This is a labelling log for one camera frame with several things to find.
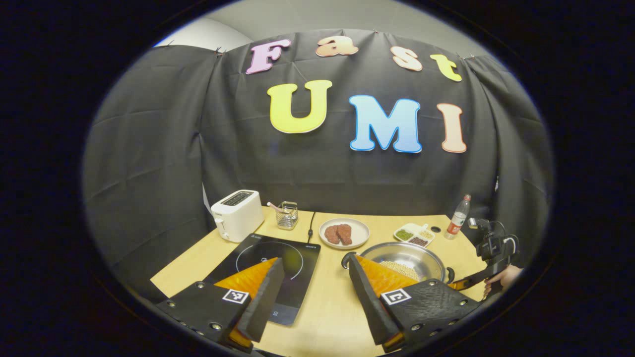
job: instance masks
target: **induction cooktop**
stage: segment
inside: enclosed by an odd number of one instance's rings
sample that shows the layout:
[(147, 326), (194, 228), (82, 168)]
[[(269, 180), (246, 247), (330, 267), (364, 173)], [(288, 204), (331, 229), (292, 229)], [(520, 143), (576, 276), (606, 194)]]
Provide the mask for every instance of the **induction cooktop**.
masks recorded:
[(300, 311), (318, 261), (317, 244), (288, 241), (252, 233), (245, 238), (205, 281), (216, 283), (260, 262), (282, 258), (284, 279), (269, 321), (290, 326)]

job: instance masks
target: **toaster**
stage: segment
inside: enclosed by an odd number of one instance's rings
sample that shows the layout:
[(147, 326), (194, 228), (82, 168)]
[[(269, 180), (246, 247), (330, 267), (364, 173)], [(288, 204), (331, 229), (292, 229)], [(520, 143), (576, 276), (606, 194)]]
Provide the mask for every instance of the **toaster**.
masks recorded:
[(241, 242), (265, 220), (258, 191), (239, 190), (214, 203), (211, 216), (223, 239)]

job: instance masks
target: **metal pot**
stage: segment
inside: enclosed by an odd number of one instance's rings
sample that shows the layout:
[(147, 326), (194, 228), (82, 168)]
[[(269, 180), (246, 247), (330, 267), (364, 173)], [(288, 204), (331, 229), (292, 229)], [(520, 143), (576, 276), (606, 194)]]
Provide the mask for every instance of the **metal pot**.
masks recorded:
[[(355, 254), (357, 253), (349, 252), (344, 255), (344, 258), (342, 258), (342, 267), (344, 267), (344, 269), (349, 268), (349, 259), (353, 258), (353, 255)], [(360, 255), (377, 263), (395, 262), (412, 268), (419, 277), (419, 281), (428, 279), (445, 281), (446, 269), (448, 270), (448, 281), (446, 284), (449, 284), (454, 280), (454, 270), (452, 268), (445, 268), (441, 259), (439, 259), (436, 254), (413, 243), (381, 243), (373, 245)]]

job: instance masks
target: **water bottle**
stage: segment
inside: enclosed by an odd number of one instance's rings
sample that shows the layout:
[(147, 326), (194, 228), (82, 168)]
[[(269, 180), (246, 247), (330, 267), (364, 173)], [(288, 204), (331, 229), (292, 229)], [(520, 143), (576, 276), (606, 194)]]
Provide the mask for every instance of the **water bottle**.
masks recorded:
[(443, 236), (447, 239), (454, 239), (459, 230), (461, 230), (461, 226), (463, 222), (465, 222), (467, 218), (467, 214), (470, 212), (470, 200), (472, 196), (466, 194), (463, 197), (463, 201), (458, 204), (457, 209), (454, 211), (454, 216), (452, 217), (452, 221), (450, 225), (443, 233)]

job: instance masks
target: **raw steak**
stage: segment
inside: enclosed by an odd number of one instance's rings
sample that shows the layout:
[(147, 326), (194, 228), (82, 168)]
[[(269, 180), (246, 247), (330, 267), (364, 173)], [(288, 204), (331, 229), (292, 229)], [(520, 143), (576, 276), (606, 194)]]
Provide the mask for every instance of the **raw steak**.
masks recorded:
[(351, 245), (353, 243), (351, 240), (351, 231), (352, 228), (348, 224), (340, 224), (337, 226), (337, 236), (343, 245)]
[(327, 227), (324, 236), (329, 243), (338, 244), (340, 242), (340, 238), (337, 236), (337, 226)]

